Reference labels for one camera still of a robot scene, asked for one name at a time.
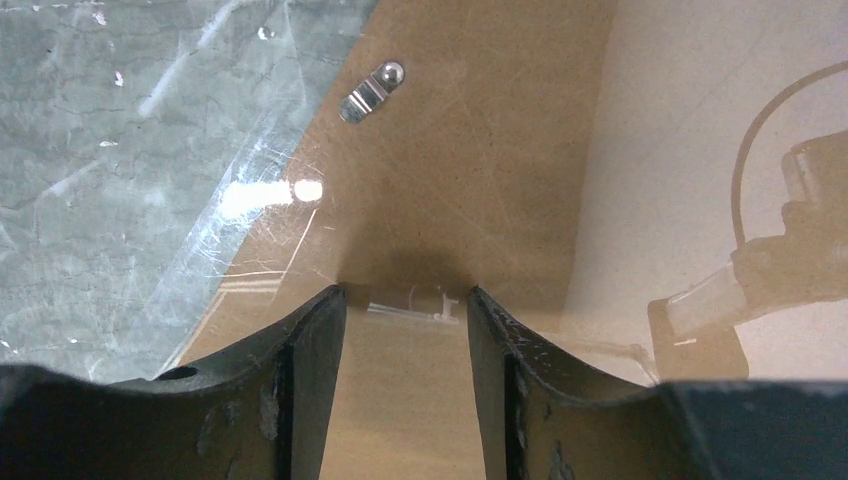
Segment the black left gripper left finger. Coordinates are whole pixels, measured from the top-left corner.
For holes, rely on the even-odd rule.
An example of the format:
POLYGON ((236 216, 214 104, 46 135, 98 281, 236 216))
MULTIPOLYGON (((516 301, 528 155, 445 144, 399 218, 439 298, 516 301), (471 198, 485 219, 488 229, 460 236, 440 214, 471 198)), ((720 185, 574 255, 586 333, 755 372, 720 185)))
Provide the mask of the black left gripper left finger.
POLYGON ((316 479, 345 334, 330 286, 272 325, 152 380, 1 368, 5 479, 316 479))

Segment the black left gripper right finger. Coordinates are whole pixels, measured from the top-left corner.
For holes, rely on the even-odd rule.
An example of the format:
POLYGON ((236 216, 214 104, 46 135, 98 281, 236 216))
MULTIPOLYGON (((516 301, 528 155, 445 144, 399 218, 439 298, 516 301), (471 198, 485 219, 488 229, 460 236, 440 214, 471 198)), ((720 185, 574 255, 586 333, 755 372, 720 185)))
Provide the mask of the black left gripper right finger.
POLYGON ((599 370, 468 297, 474 397, 490 479, 843 479, 847 386, 673 381, 599 370))

